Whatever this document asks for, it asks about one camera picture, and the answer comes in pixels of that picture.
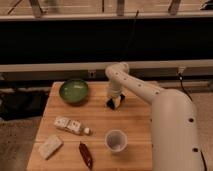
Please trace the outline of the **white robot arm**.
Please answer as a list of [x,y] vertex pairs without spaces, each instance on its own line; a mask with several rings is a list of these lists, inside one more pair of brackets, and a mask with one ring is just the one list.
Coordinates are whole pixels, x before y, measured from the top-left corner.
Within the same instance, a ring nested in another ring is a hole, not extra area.
[[151,105],[152,171],[205,171],[196,107],[185,93],[131,76],[126,62],[109,65],[105,74],[109,99],[125,87]]

